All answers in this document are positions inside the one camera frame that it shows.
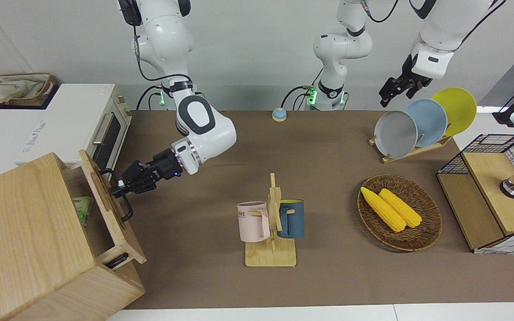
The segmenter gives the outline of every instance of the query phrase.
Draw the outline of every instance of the green indicator light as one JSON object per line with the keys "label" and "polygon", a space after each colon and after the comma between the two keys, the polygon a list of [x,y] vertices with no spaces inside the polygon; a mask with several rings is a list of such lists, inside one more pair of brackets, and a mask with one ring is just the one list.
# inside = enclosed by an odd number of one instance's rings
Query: green indicator light
{"label": "green indicator light", "polygon": [[312,89],[312,93],[308,95],[308,104],[314,106],[316,102],[316,90]]}

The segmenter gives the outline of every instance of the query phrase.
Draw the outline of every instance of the yellow corn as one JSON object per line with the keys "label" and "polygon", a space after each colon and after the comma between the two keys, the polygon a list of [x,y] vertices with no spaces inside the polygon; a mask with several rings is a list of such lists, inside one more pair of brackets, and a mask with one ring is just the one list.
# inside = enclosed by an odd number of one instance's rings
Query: yellow corn
{"label": "yellow corn", "polygon": [[406,228],[406,221],[388,203],[379,197],[373,191],[361,187],[362,195],[366,202],[378,214],[378,216],[386,223],[394,232],[403,231]]}
{"label": "yellow corn", "polygon": [[406,221],[406,224],[410,227],[416,227],[422,223],[422,217],[414,211],[410,207],[410,205],[406,204],[400,197],[397,197],[389,191],[389,189],[382,189],[379,193],[380,197],[388,203],[392,207],[392,209],[396,210],[400,217]]}

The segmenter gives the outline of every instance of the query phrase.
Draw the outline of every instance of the wicker basket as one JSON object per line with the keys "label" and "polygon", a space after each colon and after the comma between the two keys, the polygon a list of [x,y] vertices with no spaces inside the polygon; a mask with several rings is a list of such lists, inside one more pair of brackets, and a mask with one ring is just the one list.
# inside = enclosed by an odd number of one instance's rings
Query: wicker basket
{"label": "wicker basket", "polygon": [[437,241],[441,234],[439,209],[428,193],[414,181],[398,175],[384,174],[370,178],[362,186],[375,193],[383,188],[389,189],[422,217],[419,226],[394,232],[378,217],[359,192],[357,205],[362,222],[377,239],[390,247],[407,252],[424,250]]}

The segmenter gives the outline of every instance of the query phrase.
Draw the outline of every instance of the mug rack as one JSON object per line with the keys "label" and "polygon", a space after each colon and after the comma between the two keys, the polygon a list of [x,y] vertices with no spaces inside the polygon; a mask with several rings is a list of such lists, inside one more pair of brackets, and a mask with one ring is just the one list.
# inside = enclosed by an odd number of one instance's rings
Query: mug rack
{"label": "mug rack", "polygon": [[294,239],[281,238],[277,235],[277,231],[283,230],[279,216],[281,188],[275,183],[275,173],[270,173],[270,179],[267,215],[271,236],[261,242],[245,243],[245,265],[249,267],[296,266]]}

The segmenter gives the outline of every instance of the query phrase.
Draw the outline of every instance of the blue mug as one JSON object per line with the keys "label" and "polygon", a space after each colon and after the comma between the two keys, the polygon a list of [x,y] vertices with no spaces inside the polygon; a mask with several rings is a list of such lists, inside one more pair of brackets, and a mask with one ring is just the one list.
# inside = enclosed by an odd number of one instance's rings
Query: blue mug
{"label": "blue mug", "polygon": [[298,239],[304,236],[304,201],[302,199],[282,199],[279,207],[282,231],[281,238]]}

